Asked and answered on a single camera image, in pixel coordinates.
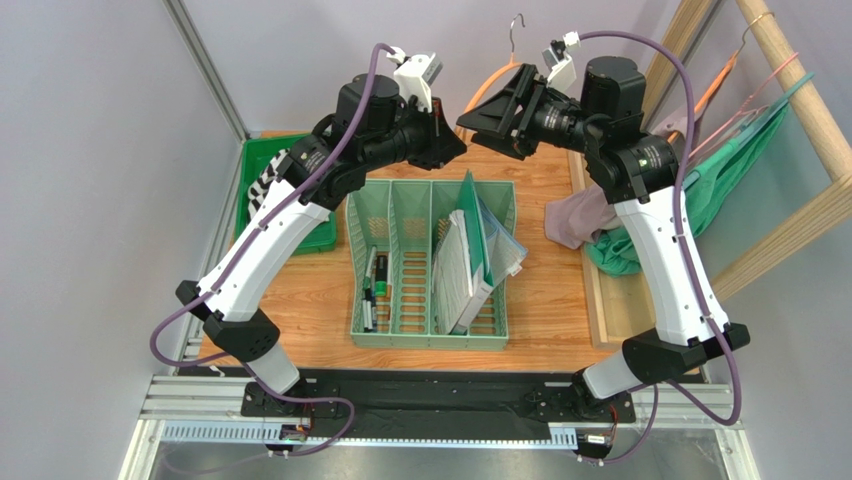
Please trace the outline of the orange clothes hanger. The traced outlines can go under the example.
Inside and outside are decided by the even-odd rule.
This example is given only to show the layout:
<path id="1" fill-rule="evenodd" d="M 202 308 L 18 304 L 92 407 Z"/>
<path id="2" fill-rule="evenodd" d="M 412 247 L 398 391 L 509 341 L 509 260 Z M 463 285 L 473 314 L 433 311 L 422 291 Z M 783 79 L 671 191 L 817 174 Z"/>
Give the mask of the orange clothes hanger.
<path id="1" fill-rule="evenodd" d="M 522 28 L 526 27 L 525 17 L 521 12 L 517 13 L 512 18 L 512 20 L 510 22 L 509 34 L 508 34 L 509 42 L 510 42 L 510 51 L 509 51 L 509 58 L 508 58 L 507 63 L 505 65 L 499 67 L 497 70 L 495 70 L 479 86 L 479 88 L 476 90 L 474 95 L 468 101 L 468 103 L 467 103 L 467 105 L 464 109 L 465 113 L 471 111 L 479 103 L 479 101 L 484 97 L 484 95 L 487 93 L 487 91 L 494 85 L 494 83 L 497 80 L 499 80 L 506 73 L 508 73 L 511 70 L 518 68 L 520 66 L 520 63 L 516 61 L 516 57 L 515 57 L 515 55 L 516 55 L 516 42 L 515 42 L 515 39 L 514 39 L 514 32 L 515 32 L 515 27 L 516 27 L 517 22 L 520 22 Z"/>

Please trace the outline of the black white striped tank top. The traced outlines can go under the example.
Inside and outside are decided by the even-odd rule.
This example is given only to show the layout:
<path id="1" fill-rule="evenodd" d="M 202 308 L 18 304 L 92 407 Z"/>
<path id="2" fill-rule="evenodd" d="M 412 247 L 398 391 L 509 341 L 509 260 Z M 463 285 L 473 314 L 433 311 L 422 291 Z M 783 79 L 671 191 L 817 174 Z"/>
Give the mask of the black white striped tank top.
<path id="1" fill-rule="evenodd" d="M 249 221 L 256 215 L 265 199 L 273 180 L 278 173 L 278 167 L 283 158 L 289 153 L 288 149 L 277 152 L 267 166 L 261 171 L 256 180 L 247 189 L 247 218 Z"/>

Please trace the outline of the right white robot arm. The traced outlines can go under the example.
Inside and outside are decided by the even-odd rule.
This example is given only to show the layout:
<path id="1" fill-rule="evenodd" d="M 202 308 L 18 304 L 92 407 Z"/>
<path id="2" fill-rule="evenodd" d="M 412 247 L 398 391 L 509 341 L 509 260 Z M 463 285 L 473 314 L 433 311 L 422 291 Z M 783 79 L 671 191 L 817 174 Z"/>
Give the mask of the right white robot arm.
<path id="1" fill-rule="evenodd" d="M 518 160 L 540 143 L 581 153 L 633 242 L 655 326 L 574 374 L 571 398 L 580 409 L 599 409 L 636 387 L 672 380 L 750 341 L 747 327 L 731 322 L 714 298 L 697 257 L 676 183 L 677 155 L 641 128 L 645 88 L 637 65 L 624 57 L 592 59 L 576 100 L 525 64 L 457 121 L 475 144 Z"/>

